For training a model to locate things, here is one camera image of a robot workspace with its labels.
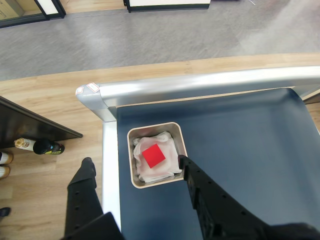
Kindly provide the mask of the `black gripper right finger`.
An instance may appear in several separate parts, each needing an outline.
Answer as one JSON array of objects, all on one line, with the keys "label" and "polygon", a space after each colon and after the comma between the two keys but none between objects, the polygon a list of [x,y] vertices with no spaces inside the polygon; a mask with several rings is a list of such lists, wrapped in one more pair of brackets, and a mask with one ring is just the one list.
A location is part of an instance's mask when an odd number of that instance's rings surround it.
[{"label": "black gripper right finger", "polygon": [[178,156],[204,240],[266,240],[268,225],[220,187],[185,155]]}]

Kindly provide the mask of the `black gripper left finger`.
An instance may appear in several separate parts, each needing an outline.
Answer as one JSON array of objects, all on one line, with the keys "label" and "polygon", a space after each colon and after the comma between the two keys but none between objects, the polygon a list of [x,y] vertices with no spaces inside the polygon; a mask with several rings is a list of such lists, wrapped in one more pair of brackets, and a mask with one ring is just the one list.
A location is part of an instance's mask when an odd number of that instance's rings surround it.
[{"label": "black gripper left finger", "polygon": [[103,212],[96,187],[96,168],[86,157],[67,186],[64,240],[124,239],[112,213]]}]

